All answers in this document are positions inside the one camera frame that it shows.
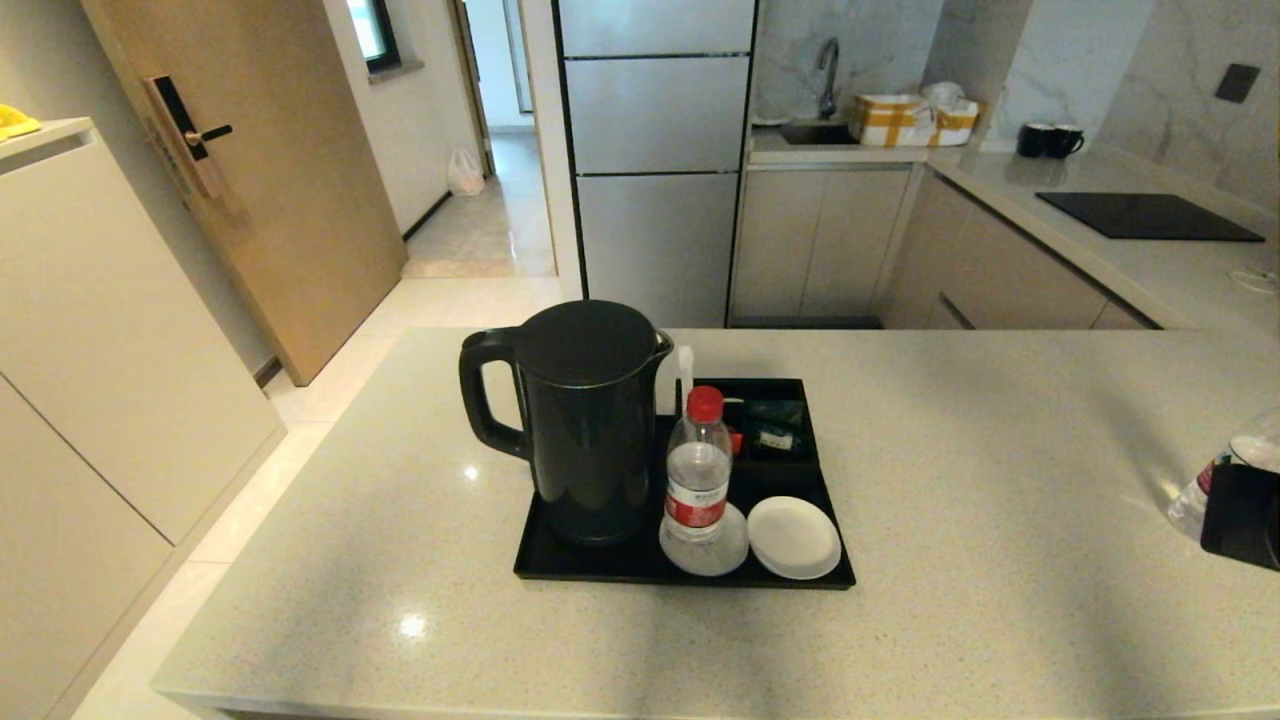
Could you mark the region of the red cap water bottle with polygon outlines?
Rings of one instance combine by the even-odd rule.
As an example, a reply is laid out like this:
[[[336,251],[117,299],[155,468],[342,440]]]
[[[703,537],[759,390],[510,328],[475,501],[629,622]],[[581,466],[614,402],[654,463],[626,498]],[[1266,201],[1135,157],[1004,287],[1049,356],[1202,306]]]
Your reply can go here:
[[[1212,475],[1222,465],[1243,465],[1280,474],[1280,404],[1234,432],[1169,505],[1166,515],[1170,523],[1193,541],[1201,539]]]
[[[719,532],[732,461],[724,396],[716,387],[694,386],[666,455],[664,528],[677,541],[703,543]]]

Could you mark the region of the round white coaster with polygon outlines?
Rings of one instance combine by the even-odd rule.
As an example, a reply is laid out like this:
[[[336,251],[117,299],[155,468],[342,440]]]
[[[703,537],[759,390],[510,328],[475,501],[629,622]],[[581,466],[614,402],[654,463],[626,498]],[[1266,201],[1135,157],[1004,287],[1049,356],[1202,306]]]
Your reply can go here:
[[[756,503],[746,518],[748,539],[760,564],[790,580],[815,580],[833,571],[844,547],[835,521],[817,505],[790,496]]]
[[[696,577],[723,577],[739,569],[750,550],[742,512],[726,503],[713,527],[691,529],[664,514],[658,532],[664,556],[678,569]]]

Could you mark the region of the beige kitchen base cabinets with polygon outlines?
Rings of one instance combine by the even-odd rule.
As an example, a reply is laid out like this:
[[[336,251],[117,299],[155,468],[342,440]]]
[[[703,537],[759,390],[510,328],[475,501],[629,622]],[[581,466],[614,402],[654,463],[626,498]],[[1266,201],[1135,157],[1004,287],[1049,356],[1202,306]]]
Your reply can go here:
[[[1137,331],[1155,323],[931,169],[749,173],[730,324]]]

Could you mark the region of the large yellow taped cardboard box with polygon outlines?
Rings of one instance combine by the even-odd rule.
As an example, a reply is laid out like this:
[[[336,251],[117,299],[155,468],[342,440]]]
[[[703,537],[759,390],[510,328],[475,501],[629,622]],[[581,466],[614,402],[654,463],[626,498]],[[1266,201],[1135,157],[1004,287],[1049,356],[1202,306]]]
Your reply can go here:
[[[924,147],[934,133],[936,113],[918,95],[858,95],[852,100],[849,127],[860,145]]]

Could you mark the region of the black induction cooktop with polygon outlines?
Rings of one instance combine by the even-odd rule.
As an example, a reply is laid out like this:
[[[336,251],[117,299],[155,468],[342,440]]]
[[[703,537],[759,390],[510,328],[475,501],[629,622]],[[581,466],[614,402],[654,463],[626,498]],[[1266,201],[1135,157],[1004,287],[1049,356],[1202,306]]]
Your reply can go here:
[[[1174,193],[1038,192],[1110,240],[1262,243],[1265,237]]]

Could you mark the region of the light wooden door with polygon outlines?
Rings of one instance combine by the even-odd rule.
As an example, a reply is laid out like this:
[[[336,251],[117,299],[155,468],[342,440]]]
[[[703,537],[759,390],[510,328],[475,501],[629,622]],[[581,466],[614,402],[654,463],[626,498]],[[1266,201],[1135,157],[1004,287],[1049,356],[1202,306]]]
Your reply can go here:
[[[79,0],[148,141],[289,378],[310,384],[407,254],[324,0]],[[180,167],[145,90],[170,76],[225,192]]]

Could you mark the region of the white tall cabinet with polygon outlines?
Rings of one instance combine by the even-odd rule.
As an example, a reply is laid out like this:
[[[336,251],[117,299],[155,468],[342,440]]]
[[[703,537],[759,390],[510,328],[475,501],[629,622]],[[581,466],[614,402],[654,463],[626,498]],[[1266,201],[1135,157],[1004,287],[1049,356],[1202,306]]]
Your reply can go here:
[[[0,720],[67,720],[285,427],[88,118],[0,142]]]

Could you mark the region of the black serving tray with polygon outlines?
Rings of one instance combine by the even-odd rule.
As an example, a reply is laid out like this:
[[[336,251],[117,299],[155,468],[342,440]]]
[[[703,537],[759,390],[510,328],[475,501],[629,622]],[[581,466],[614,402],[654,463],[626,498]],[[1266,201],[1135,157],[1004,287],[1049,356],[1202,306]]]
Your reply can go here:
[[[727,493],[728,505],[748,515],[759,502],[777,496],[800,498],[817,506],[832,523],[838,520],[820,469],[820,456],[805,386],[799,378],[703,378],[726,397],[724,419],[742,433],[742,448],[733,457]],[[795,436],[792,451],[767,448],[754,436],[763,425],[778,428],[776,416],[756,420],[751,404],[791,404],[788,416]],[[582,547],[559,538],[550,528],[547,505],[534,496],[515,559],[515,574],[522,579],[556,582],[604,582],[648,585],[709,585],[762,589],[847,591],[856,583],[851,560],[841,539],[836,542],[836,566],[815,578],[796,580],[765,568],[754,552],[733,571],[716,578],[695,577],[672,564],[660,548],[659,528],[666,501],[666,456],[675,415],[655,419],[657,438],[650,465],[660,482],[646,501],[646,520],[637,533],[620,544]]]

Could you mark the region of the black gold door lock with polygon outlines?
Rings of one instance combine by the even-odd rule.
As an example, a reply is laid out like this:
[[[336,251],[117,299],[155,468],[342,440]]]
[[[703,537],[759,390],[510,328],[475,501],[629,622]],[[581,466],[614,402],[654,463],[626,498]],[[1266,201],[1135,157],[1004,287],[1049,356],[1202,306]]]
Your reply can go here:
[[[180,167],[192,176],[196,190],[206,199],[221,197],[225,187],[209,145],[232,135],[234,127],[223,124],[198,129],[170,76],[151,76],[143,81],[143,86],[148,100],[179,147],[177,156]]]

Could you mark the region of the dark framed window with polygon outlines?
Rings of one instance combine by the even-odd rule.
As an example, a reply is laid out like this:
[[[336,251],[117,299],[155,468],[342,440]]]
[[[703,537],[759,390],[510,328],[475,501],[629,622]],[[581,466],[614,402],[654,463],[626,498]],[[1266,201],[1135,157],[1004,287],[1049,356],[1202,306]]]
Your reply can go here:
[[[358,47],[371,76],[401,67],[401,51],[387,0],[346,0]]]

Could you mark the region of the silver refrigerator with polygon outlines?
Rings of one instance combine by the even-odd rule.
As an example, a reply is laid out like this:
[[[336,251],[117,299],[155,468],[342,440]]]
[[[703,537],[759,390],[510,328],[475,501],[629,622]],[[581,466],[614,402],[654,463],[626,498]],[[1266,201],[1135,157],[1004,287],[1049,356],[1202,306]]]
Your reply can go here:
[[[728,314],[756,0],[553,0],[585,293]]]

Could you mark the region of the small yellow taped cardboard box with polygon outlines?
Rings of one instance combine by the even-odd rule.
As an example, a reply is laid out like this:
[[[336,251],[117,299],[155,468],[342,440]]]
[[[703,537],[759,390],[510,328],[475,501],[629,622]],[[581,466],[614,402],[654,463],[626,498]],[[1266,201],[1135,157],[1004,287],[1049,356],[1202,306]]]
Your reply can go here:
[[[986,105],[968,97],[950,104],[932,104],[934,120],[929,147],[957,147],[969,142]]]

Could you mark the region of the chrome kitchen faucet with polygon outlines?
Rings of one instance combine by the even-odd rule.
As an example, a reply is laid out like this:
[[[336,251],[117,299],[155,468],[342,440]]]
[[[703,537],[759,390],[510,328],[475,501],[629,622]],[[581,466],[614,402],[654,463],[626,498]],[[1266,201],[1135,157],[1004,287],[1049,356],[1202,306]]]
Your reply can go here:
[[[818,54],[817,69],[823,73],[823,87],[818,97],[818,119],[829,120],[837,110],[835,81],[837,78],[840,59],[840,41],[837,37],[828,37]]]

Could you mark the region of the white plastic bag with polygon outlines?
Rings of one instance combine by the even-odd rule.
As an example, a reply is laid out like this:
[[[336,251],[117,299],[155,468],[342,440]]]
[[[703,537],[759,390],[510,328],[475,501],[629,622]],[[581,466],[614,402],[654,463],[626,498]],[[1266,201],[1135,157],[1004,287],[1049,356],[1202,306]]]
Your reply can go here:
[[[476,152],[466,147],[456,147],[447,167],[448,190],[454,196],[474,197],[486,188],[483,164]]]

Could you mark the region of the dark wall switch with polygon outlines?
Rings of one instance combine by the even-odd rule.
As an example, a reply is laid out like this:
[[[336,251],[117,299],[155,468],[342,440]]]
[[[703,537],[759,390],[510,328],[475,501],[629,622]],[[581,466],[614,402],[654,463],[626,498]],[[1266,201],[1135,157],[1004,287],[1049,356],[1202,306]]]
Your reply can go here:
[[[1249,97],[1260,74],[1260,67],[1233,63],[1224,72],[1213,96],[1226,102],[1243,104]]]

